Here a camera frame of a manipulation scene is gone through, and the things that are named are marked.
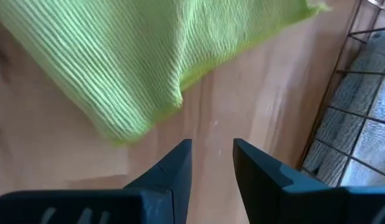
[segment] cloth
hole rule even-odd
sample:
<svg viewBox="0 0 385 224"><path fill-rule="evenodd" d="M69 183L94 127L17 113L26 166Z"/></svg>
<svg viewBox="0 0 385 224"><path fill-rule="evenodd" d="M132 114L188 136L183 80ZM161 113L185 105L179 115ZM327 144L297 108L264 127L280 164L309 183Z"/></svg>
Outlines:
<svg viewBox="0 0 385 224"><path fill-rule="evenodd" d="M106 138L136 141L210 69L324 5L0 0L0 21Z"/></svg>
<svg viewBox="0 0 385 224"><path fill-rule="evenodd" d="M385 31L375 33L369 39L350 70L385 72ZM380 75L349 73L342 80L331 104L336 108L366 114L381 80ZM374 131L374 129L364 128L360 132L363 122L364 119L358 116L328 109L316 136L333 147L350 153L359 134L360 139L362 136L368 135L368 131ZM374 148L374 146L374 144L367 144L366 147ZM355 153L360 153L360 149L356 148ZM316 176L326 184L336 186L346 163L346 156L315 141L304 161L304 166L306 169L316 172Z"/></svg>
<svg viewBox="0 0 385 224"><path fill-rule="evenodd" d="M385 77L371 108L370 116L385 120ZM385 124L366 121L353 155L385 172ZM342 179L342 185L383 185L385 176L351 161Z"/></svg>

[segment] wood grain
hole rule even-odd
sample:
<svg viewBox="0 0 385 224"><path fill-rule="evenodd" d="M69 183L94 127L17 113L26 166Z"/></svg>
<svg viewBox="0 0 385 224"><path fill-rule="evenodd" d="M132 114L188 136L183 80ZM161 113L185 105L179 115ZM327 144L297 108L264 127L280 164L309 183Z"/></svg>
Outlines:
<svg viewBox="0 0 385 224"><path fill-rule="evenodd" d="M193 139L189 223L247 223L232 165L244 138L295 166L346 35L355 0L282 31L184 93L180 112L139 143L114 147L0 25L0 194L120 188Z"/></svg>

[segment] wire rack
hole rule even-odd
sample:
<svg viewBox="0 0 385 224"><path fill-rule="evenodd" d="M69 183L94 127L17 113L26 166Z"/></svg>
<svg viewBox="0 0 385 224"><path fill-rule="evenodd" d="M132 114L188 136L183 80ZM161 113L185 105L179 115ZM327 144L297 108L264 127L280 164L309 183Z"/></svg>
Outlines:
<svg viewBox="0 0 385 224"><path fill-rule="evenodd" d="M385 72L372 72L372 71L363 72L363 71L352 71L352 70L339 69L341 61L342 61L342 56L344 55L344 53L346 51L346 48L347 48L346 46L347 46L348 41L352 41L353 40L353 41L356 41L357 43L359 43L360 44L360 47L358 49L358 52L359 52L363 48L363 46L366 44L366 42L368 41L368 39L370 38L370 36L371 36L371 34L373 32L385 30L385 27L376 28L376 29L374 28L374 26L376 25L376 23L377 23L377 21L379 19L380 14L381 13L385 14L384 3L385 3L385 0L382 0L382 1L379 1L379 2L377 2L376 0L357 0L356 1L355 8L353 9L354 10L353 11L353 16L351 18L351 24L349 25L349 28L348 28L348 33L347 33L347 35L345 37L345 41L343 42L343 45L342 45L342 48L340 50L338 59L336 61L336 65L334 67L333 73L332 73L332 75L330 77L330 80L328 81L327 86L326 86L325 94L323 95L323 98L321 100L320 107L319 107L317 116L315 118L314 125L313 125L313 127L311 129L311 133L310 133L310 136L308 138L307 144L305 146L305 152L304 152L302 160L301 160L301 166L300 166L301 170L305 171L306 173L308 173L312 177L316 178L316 175L314 173L310 172L308 169L304 168L304 166L303 166L303 161L305 160L305 158L306 158L306 156L308 154L308 151L309 151L309 149L310 149L310 147L311 147L311 145L313 144L314 141L318 141L318 142L328 146L331 150L334 150L334 151L336 151L336 152L346 156L347 157L347 161L343 164L343 170L342 170L341 175L338 177L338 184L337 184L337 186L341 185L341 182L342 182L342 179L343 179L343 177L345 175L347 166L348 166L348 164L352 160L360 163L361 165L367 167L368 169L371 169L371 170L377 172L378 174L381 174L381 175L385 176L385 172L381 171L380 169L378 169L378 168L372 166L371 164L369 164L367 162L364 162L361 159L359 159L359 158L354 156L354 149L356 148L356 145L357 145L357 143L359 141L359 137L360 137L360 135L361 135L361 133L363 131L364 124L366 123L366 121L370 120L370 121L375 121L375 122L378 122L378 123L385 124L385 120L378 119L378 118L370 116L370 111L371 111L371 108L372 108L372 106L374 104L376 96L378 94L378 91L380 89L380 86L381 86L381 83L382 83L382 78L380 78L380 81L379 81L379 83L376 86L375 94L372 96L370 105L367 108L365 114L359 114L359 113L355 113L353 111L349 111L349 110L346 110L346 109L343 109L343 108L337 108L337 107L332 106L331 104L329 104L328 100L327 100L333 94L332 93L333 92L332 91L332 87L333 87L334 80L336 79L338 74L339 75L346 75L348 73L355 73L355 74L366 74L366 75L380 75L382 77L385 76ZM361 8L365 4L368 4L367 7L369 7L369 6L370 7L374 7L374 15L373 15L373 18L371 19L371 22L370 22L370 25L369 25L370 29L368 29L368 30L360 30L360 31L353 31L354 25L356 24L356 20L358 18L359 11L361 10ZM366 35L366 37L365 38L360 38L360 37L358 37L359 35ZM336 111L339 111L339 112L342 112L342 113L345 113L345 114L354 115L354 116L357 116L357 117L360 117L361 119L363 119L363 122L361 122L361 125L359 127L358 134L357 134L357 136L354 139L353 147L351 148L350 151L348 151L348 153L345 152L342 149L338 149L337 147L334 147L329 142L326 142L326 141L316 137L316 130L320 127L321 121L323 119L324 112L328 108L334 109Z"/></svg>

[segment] green microfiber cloth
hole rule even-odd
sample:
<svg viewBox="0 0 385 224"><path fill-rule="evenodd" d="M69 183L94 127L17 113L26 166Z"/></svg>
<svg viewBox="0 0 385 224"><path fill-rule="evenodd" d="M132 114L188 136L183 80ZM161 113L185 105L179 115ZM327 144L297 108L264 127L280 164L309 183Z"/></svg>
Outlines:
<svg viewBox="0 0 385 224"><path fill-rule="evenodd" d="M0 21L103 136L131 142L210 69L322 9L307 0L0 0Z"/></svg>

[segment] metal wire grid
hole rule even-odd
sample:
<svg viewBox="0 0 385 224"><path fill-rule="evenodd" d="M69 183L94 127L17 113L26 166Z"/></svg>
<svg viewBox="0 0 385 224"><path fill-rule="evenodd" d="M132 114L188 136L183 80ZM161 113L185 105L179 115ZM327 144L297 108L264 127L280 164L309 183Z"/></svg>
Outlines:
<svg viewBox="0 0 385 224"><path fill-rule="evenodd" d="M339 65L341 63L342 55L344 54L344 51L345 51L345 48L346 48L346 44L347 44L349 39L353 39L355 41L358 41L361 44L361 46L359 48L359 51L360 51L363 48L364 44L366 44L366 42L368 41L371 33L385 30L385 27L374 29L374 26L375 26L375 24L378 21L378 18L379 18L379 15L380 15L381 11L385 12L384 3L385 3L385 0L381 0L381 2L377 2L376 0L357 0L356 9L354 9L353 18L352 18L351 24L350 24L349 29L348 29L348 34L347 34L347 36L345 38L345 41L344 41L344 43L342 45L342 48L340 50L338 59L336 61L336 65L335 65L333 73L331 75L331 78L328 81L328 84L326 86L326 91L325 91L325 94L323 95L323 98L321 100L320 108L319 108L317 116L315 118L315 122L314 122L314 125L312 127L310 137L309 137L308 142L307 142L306 147L305 147L305 153L304 153L304 156L303 156L302 161L301 161L301 170L305 171L306 173L311 175L313 178L316 178L316 175L314 173L310 172L309 170L307 170L307 169L305 169L303 167L303 161L305 160L305 158L306 158L306 156L308 154L308 151L310 149L310 146L313 144L314 141L318 141L318 142L328 146L330 149L335 150L338 153L346 156L348 159L345 162L345 164L343 165L343 170L342 170L341 175L338 177L337 186L341 185L341 181L343 179L343 176L345 175L347 166L348 166L348 164L350 163L351 160L354 160L354 161L360 163L361 165L363 165L363 166L365 166L365 167L367 167L367 168L377 172L378 174L381 174L381 175L385 176L385 172L377 169L376 167L372 166L371 164L368 164L367 162L363 162L361 159L358 159L358 158L354 157L354 155L353 155L354 149L356 148L356 145L357 145L357 143L359 141L359 137L360 137L360 135L361 135L361 133L362 133L362 131L364 129L364 124L366 123L367 120L371 120L371 121L375 121L375 122L379 122L379 123L385 124L385 120L374 118L374 117L371 117L369 115L370 111L371 111L371 108L373 107L374 101L376 99L376 96L378 94L379 88L381 86L382 78L380 79L380 81L379 81L379 83L378 83L378 85L376 87L376 91L375 91L374 95L372 96L370 105L369 105L368 109L366 110L365 114L359 114L359 113L355 113L355 112L352 112L352 111L345 110L343 108L337 108L335 106L329 105L326 102L326 100L328 99L328 97L330 95L331 86L332 86L332 83L333 83L333 81L335 79L336 74L355 73L355 74L366 74L366 75L381 75L382 77L385 76L385 72L372 72L372 71L368 71L368 72L365 71L365 72L363 72L363 71L352 71L352 70L340 70L340 69L338 69L338 67L339 67ZM371 26L370 26L371 29L370 30L362 30L362 31L353 32L352 31L353 27L355 25L358 13L359 13L361 7L363 6L363 4L371 4L373 7L376 7L376 13L375 13L375 15L373 17L373 20L371 21ZM366 39L363 40L363 39L360 39L359 37L357 37L357 35L359 35L359 34L368 34L368 35L367 35ZM363 118L363 122L361 123L361 125L359 127L359 131L357 133L357 136L354 139L353 146L352 146L351 150L349 151L349 153L346 153L343 150L334 147L329 142L325 142L325 141L323 141L323 140L321 140L321 139L316 137L316 130L319 128L319 126L321 124L323 112L326 109L328 109L328 108L334 109L334 110L342 112L342 113L351 114L351 115L357 116L359 118Z"/></svg>

